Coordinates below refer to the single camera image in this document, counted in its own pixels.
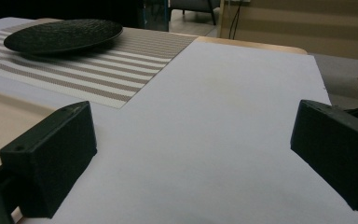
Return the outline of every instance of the round black tray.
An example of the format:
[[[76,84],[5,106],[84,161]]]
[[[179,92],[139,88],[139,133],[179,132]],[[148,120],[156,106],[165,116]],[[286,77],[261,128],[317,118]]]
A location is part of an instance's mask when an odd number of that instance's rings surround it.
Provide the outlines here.
[[[68,20],[39,24],[9,35],[4,45],[27,54],[53,54],[88,49],[119,36],[121,24],[104,20]]]

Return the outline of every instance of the gray floor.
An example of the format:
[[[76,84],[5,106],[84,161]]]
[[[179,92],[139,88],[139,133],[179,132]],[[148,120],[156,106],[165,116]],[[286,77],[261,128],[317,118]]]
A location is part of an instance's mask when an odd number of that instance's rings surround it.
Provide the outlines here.
[[[214,11],[216,20],[219,9]],[[216,26],[213,25],[209,13],[181,10],[172,12],[170,32],[186,35],[207,35],[216,37]],[[309,52],[315,57],[321,71],[324,85],[332,105],[343,109],[358,107],[358,60],[339,58]]]

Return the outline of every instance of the striped table runner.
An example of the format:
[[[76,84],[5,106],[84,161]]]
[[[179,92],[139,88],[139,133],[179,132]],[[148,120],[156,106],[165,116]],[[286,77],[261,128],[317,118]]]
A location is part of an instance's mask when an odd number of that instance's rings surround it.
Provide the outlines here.
[[[121,108],[196,37],[124,28],[109,46],[77,55],[25,56],[7,49],[5,38],[33,21],[0,30],[0,76]]]

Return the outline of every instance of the striped placemat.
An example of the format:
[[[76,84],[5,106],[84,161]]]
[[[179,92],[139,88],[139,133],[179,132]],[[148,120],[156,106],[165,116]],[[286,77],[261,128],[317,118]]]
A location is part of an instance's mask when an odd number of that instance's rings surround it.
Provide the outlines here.
[[[0,30],[0,76],[102,105],[121,108],[196,37],[124,28],[109,46],[77,55],[24,56],[5,38],[33,21]]]

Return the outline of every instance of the chair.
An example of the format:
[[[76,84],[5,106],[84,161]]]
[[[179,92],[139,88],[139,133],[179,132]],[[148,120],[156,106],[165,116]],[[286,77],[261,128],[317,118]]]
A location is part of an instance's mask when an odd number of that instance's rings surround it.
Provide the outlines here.
[[[213,25],[216,25],[213,10],[217,7],[220,7],[220,0],[171,0],[168,18],[171,20],[172,11],[174,9],[182,9],[183,14],[185,14],[185,10],[209,12],[212,15]]]

